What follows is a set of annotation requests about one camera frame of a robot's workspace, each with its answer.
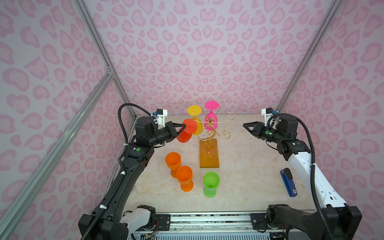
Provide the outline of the yellow wine glass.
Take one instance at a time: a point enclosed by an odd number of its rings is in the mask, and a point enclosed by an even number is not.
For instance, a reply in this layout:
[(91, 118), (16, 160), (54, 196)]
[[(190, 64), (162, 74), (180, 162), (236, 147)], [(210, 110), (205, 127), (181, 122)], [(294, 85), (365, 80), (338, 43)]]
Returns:
[(192, 119), (197, 123), (197, 130), (193, 133), (193, 135), (198, 135), (199, 132), (203, 129), (203, 123), (198, 116), (202, 113), (202, 108), (197, 105), (190, 106), (187, 110), (188, 114), (192, 116)]

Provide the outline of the pink wine glass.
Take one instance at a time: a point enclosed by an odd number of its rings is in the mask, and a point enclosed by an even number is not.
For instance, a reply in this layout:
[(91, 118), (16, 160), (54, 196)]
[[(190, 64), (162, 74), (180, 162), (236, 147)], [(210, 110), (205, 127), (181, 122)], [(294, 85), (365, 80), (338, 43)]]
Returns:
[(214, 111), (220, 108), (220, 105), (216, 101), (208, 101), (205, 103), (205, 108), (209, 110), (209, 113), (205, 117), (205, 128), (208, 131), (211, 131), (213, 127), (215, 130), (218, 128), (218, 117)]

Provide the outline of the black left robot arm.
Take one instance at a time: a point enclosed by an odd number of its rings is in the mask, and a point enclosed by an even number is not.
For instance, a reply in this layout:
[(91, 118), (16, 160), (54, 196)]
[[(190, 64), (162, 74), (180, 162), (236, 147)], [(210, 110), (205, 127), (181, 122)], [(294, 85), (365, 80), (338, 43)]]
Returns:
[(147, 167), (155, 146), (169, 143), (186, 129), (185, 124), (167, 122), (161, 129), (154, 117), (137, 120), (134, 141), (121, 160), (123, 168), (99, 205), (78, 223), (83, 240), (126, 240), (140, 228), (151, 230), (156, 224), (156, 209), (140, 205), (124, 215), (124, 206), (140, 174)]

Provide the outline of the orange wine glass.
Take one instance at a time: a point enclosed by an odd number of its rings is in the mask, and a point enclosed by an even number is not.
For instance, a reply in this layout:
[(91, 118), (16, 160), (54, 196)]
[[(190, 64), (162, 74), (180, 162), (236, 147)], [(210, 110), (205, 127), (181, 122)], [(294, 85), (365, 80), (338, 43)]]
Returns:
[(171, 170), (171, 176), (176, 178), (177, 170), (181, 166), (181, 156), (176, 152), (171, 152), (165, 157), (165, 162), (168, 168)]
[(176, 171), (176, 177), (184, 192), (190, 192), (194, 188), (193, 170), (188, 166), (181, 166)]

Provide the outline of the red wine glass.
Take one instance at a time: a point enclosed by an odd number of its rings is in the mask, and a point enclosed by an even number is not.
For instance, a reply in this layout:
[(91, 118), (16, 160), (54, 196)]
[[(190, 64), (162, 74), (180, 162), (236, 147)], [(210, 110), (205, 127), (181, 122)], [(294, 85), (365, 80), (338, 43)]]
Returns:
[(178, 135), (177, 140), (180, 143), (187, 143), (197, 131), (198, 124), (193, 119), (186, 119), (183, 121), (183, 124), (186, 125), (186, 128)]

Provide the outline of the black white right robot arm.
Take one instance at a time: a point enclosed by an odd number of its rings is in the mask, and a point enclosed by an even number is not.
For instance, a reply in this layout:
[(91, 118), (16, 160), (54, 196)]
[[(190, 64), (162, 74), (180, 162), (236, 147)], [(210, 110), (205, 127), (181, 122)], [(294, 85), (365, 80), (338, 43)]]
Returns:
[(316, 164), (315, 147), (305, 123), (291, 114), (274, 114), (266, 123), (244, 123), (254, 137), (277, 145), (277, 151), (297, 172), (311, 195), (315, 212), (309, 213), (286, 204), (269, 205), (266, 225), (297, 229), (311, 240), (351, 240), (362, 220), (362, 213), (337, 193)]

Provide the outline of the orange wine glass front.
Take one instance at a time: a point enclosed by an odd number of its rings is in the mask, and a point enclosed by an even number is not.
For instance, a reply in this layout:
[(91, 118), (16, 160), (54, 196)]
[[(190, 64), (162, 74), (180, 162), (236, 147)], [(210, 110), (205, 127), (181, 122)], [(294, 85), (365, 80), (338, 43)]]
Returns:
[(171, 170), (171, 176), (176, 178), (177, 170), (181, 166), (181, 156), (176, 152), (171, 152), (165, 157), (165, 162), (168, 168)]

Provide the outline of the green wine glass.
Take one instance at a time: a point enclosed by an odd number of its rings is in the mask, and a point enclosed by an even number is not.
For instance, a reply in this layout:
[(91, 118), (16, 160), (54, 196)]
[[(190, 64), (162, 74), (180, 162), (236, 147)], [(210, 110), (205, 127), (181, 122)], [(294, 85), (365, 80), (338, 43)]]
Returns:
[(220, 184), (220, 177), (215, 172), (208, 172), (203, 176), (203, 193), (208, 198), (213, 198), (217, 194), (217, 188)]

